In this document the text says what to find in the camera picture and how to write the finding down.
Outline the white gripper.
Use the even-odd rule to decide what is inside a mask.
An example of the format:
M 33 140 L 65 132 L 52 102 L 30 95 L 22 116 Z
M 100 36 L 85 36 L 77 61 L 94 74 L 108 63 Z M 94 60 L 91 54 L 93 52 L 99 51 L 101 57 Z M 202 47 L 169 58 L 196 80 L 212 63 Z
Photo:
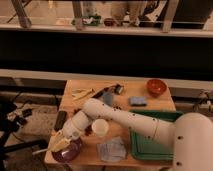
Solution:
M 58 152 L 70 144 L 70 140 L 77 140 L 85 133 L 88 126 L 88 118 L 69 118 L 62 128 L 62 131 L 55 133 L 48 146 L 51 152 Z

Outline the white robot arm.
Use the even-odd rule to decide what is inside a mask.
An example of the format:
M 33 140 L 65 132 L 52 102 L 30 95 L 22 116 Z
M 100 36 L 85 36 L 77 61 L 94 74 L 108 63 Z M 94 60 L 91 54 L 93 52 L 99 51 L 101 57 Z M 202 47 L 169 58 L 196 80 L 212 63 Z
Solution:
M 106 119 L 130 128 L 173 150 L 174 171 L 213 171 L 213 122 L 200 113 L 186 113 L 176 121 L 119 110 L 90 98 L 69 118 L 49 145 L 58 152 L 77 140 L 89 125 Z

